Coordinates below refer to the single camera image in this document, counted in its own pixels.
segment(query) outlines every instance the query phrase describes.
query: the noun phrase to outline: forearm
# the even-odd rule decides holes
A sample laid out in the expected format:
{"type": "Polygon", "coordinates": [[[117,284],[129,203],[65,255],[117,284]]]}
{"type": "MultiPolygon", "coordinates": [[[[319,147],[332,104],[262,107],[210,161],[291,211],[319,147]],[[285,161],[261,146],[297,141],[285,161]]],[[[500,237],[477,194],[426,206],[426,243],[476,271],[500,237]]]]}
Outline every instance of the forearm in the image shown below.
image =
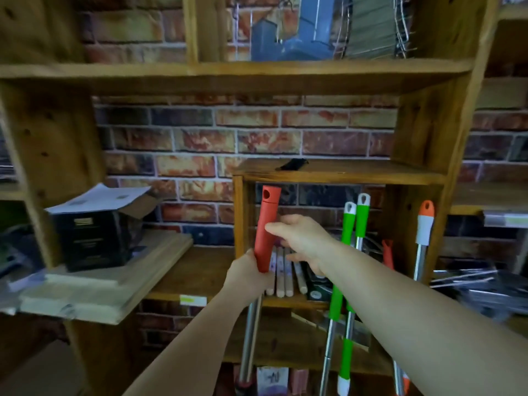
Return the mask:
{"type": "Polygon", "coordinates": [[[242,308],[233,292],[222,289],[135,380],[125,396],[210,396],[242,308]]]}
{"type": "Polygon", "coordinates": [[[525,339],[352,247],[329,250],[323,272],[423,393],[526,389],[525,339]]]}

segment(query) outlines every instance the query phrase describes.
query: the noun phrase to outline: cardboard box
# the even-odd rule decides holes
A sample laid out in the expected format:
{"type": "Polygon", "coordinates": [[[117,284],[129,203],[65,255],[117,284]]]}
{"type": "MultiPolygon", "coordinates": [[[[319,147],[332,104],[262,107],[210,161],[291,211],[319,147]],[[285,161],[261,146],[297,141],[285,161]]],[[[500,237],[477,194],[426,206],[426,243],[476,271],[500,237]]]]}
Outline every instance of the cardboard box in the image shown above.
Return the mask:
{"type": "Polygon", "coordinates": [[[110,188],[102,183],[47,208],[69,272],[123,266],[141,240],[142,219],[158,200],[150,187],[110,188]]]}

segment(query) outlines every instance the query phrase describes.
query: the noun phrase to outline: screw hole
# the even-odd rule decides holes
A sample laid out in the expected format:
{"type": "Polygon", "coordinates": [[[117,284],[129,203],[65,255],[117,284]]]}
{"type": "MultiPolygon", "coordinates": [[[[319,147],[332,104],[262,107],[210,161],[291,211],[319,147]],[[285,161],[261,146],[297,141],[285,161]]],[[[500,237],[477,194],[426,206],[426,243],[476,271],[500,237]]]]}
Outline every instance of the screw hole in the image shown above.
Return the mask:
{"type": "Polygon", "coordinates": [[[12,9],[8,7],[4,7],[4,12],[5,12],[5,15],[7,15],[9,19],[15,20],[15,13],[13,12],[12,9]]]}

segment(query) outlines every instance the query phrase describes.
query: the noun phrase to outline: red handle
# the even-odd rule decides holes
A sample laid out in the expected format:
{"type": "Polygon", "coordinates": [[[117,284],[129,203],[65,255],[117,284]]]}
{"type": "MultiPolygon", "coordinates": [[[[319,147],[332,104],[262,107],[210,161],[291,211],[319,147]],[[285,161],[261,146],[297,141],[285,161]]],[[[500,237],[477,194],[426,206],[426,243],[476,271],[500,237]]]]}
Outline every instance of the red handle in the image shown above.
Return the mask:
{"type": "Polygon", "coordinates": [[[383,264],[394,270],[394,261],[392,259],[392,240],[382,240],[381,245],[383,246],[383,264]]]}
{"type": "Polygon", "coordinates": [[[263,186],[262,188],[262,204],[260,206],[257,237],[255,239],[255,257],[261,273],[267,273],[269,270],[269,259],[271,258],[271,252],[275,242],[275,236],[266,232],[264,227],[268,222],[274,222],[277,218],[280,195],[280,187],[263,186]]]}

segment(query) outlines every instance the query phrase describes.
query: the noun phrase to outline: hand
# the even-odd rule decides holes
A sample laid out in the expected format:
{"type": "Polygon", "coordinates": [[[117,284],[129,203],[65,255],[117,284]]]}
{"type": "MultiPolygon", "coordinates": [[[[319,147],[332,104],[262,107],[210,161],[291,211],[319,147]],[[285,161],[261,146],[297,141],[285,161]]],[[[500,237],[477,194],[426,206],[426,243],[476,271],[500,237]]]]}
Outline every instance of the hand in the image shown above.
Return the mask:
{"type": "Polygon", "coordinates": [[[229,267],[222,290],[240,300],[242,307],[249,306],[274,281],[273,273],[261,273],[253,249],[233,261],[229,267]]]}
{"type": "Polygon", "coordinates": [[[307,261],[316,275],[324,275],[321,262],[328,256],[329,246],[336,240],[310,217],[284,215],[280,221],[266,224],[266,231],[283,238],[282,245],[296,252],[288,254],[288,260],[307,261]]]}

